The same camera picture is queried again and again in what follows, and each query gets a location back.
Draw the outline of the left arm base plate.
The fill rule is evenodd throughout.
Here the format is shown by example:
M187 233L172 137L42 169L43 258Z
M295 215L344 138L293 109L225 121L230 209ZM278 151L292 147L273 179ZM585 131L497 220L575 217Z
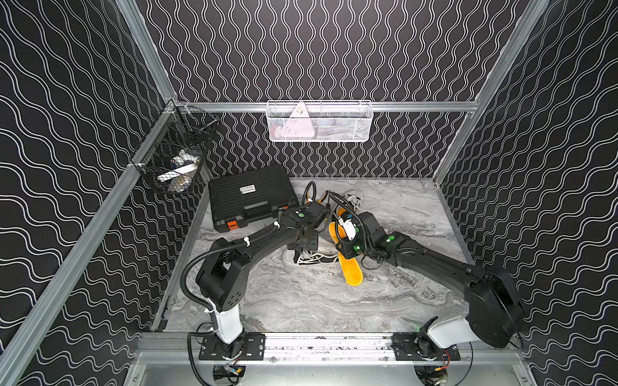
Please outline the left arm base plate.
M243 332L235 341L225 343L217 335L210 334L202 339L199 360L263 360L266 336L257 332Z

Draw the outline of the yellow insole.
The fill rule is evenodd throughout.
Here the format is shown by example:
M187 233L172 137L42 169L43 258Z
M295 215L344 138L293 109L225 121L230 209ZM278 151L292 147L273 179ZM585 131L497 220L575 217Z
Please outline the yellow insole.
M328 232L336 244L338 260L346 283L349 286L360 286L364 276L357 261L361 251L359 228L353 223L352 212L343 208L336 210L332 222L328 225Z

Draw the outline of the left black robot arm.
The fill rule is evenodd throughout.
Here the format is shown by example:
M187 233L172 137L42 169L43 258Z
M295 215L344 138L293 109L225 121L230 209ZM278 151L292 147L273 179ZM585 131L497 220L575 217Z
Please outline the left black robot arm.
M286 209L272 224L234 241L222 238L202 260L196 274L202 299L214 307L216 336L231 344L244 333L239 303L246 294L249 274L263 258L289 244L310 242L322 225L330 207L316 201Z

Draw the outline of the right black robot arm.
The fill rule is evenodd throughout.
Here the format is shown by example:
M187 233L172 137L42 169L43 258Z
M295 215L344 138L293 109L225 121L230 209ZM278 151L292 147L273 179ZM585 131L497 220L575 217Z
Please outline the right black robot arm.
M504 270L486 270L428 249L403 233L387 233L373 214L342 212L328 226L336 243L339 261L353 284L360 282L356 257L374 257L378 262L420 273L458 294L468 303L468 314L446 320L436 317L417 332L415 345L423 357L449 347L481 341L505 348L520 331L525 310L513 279Z

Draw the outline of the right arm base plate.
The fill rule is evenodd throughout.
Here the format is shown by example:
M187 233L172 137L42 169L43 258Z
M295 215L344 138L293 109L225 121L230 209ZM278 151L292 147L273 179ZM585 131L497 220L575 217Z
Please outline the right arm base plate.
M440 348L428 338L418 338L417 333L395 333L391 337L391 349L397 361L460 361L461 355L455 346Z

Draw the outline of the black white sneaker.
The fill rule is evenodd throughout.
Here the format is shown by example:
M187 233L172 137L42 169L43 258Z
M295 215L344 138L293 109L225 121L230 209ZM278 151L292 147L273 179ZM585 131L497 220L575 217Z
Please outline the black white sneaker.
M360 196L355 196L353 194L339 194L336 193L337 199L339 201L339 208L341 210L350 209L352 212L358 212L361 204L362 198Z
M317 250L294 249L283 255L283 262L287 265L331 265L339 261L339 253L332 241L318 238Z

